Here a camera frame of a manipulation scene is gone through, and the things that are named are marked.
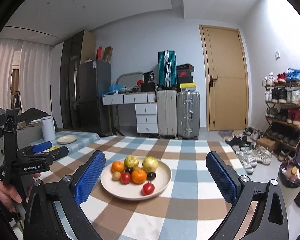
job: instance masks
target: door frame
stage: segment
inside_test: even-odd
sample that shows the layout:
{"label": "door frame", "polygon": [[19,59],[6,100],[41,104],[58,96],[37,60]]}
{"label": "door frame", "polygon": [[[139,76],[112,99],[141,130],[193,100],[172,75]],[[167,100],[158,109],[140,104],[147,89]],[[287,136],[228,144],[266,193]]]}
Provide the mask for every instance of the door frame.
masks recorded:
{"label": "door frame", "polygon": [[245,55],[245,50],[244,50],[243,43],[242,43],[240,30],[233,29],[233,28],[213,26],[213,25],[199,25],[201,41],[202,41],[202,48],[203,48],[204,69],[205,69],[205,76],[206,76],[206,98],[207,98],[207,100],[206,100],[206,105],[207,105],[207,107],[206,107],[206,109],[207,109],[206,127],[207,127],[207,131],[210,131],[210,84],[209,84],[208,56],[207,56],[207,48],[206,48],[206,43],[205,43],[204,34],[203,34],[203,28],[231,30],[231,31],[236,31],[238,33],[240,44],[241,44],[241,49],[242,49],[242,54],[243,54],[244,70],[245,70],[245,74],[246,74],[247,107],[246,107],[245,127],[247,127],[248,115],[249,115],[249,81],[248,81],[248,69],[247,69],[246,55]]}

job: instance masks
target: curtain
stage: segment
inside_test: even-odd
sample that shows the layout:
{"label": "curtain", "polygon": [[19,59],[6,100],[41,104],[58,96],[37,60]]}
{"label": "curtain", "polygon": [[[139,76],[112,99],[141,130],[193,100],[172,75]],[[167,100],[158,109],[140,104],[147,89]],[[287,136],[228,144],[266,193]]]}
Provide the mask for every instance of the curtain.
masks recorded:
{"label": "curtain", "polygon": [[51,114],[51,49],[50,45],[23,41],[19,79],[23,112],[29,108],[36,108]]}
{"label": "curtain", "polygon": [[11,71],[17,43],[15,39],[0,38],[0,107],[4,110],[11,107]]}

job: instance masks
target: gray suitcase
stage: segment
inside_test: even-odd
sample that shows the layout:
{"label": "gray suitcase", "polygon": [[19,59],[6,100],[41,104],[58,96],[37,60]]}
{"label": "gray suitcase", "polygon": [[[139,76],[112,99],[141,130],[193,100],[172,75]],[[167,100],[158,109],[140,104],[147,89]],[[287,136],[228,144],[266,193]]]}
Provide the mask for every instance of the gray suitcase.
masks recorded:
{"label": "gray suitcase", "polygon": [[159,136],[177,135],[177,92],[157,91],[157,115]]}
{"label": "gray suitcase", "polygon": [[177,95],[177,117],[179,139],[198,139],[200,128],[200,94],[194,91]]}

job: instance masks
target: red tomato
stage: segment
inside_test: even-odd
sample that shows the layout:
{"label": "red tomato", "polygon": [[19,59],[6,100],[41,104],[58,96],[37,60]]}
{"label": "red tomato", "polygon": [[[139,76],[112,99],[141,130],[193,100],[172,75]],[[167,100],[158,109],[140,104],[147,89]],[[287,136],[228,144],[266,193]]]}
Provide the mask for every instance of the red tomato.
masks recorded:
{"label": "red tomato", "polygon": [[154,185],[150,182],[146,183],[142,187],[142,193],[143,195],[149,195],[152,192],[154,192]]}
{"label": "red tomato", "polygon": [[122,184],[128,184],[131,181],[131,175],[128,172],[122,173],[120,177],[120,181]]}

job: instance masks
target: silver screw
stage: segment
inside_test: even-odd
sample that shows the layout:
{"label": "silver screw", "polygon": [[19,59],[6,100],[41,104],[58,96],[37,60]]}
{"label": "silver screw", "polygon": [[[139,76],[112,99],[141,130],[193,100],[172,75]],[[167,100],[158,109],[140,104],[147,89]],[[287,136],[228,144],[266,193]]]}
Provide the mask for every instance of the silver screw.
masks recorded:
{"label": "silver screw", "polygon": [[277,186],[278,182],[275,179],[271,179],[271,184],[274,185],[274,186]]}
{"label": "silver screw", "polygon": [[71,176],[70,175],[66,175],[63,177],[63,181],[69,181],[71,180]]}
{"label": "silver screw", "polygon": [[41,184],[42,180],[41,179],[37,179],[35,182],[34,182],[34,185],[35,186],[39,186]]}
{"label": "silver screw", "polygon": [[249,177],[248,177],[247,175],[242,175],[242,176],[240,177],[240,179],[241,179],[242,181],[244,181],[244,182],[249,181]]}

